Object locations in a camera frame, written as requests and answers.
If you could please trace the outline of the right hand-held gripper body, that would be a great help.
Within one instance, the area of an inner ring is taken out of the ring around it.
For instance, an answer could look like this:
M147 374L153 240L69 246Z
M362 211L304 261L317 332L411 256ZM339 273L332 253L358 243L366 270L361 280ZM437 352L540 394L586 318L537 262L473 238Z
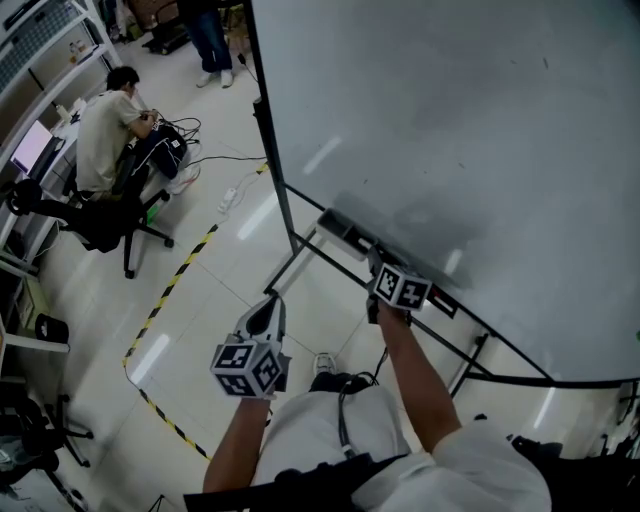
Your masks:
M384 263L374 272L367 285L367 317L370 324L378 323L379 305L384 303L401 310L408 325L412 314L422 310L432 282Z

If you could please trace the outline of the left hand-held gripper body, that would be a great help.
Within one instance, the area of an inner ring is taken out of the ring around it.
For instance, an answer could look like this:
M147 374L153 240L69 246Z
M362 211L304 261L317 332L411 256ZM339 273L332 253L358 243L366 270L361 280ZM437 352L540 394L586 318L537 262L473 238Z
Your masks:
M284 392L287 387L291 357L281 348L281 342L229 334L216 347L210 372L228 396L272 399L275 392Z

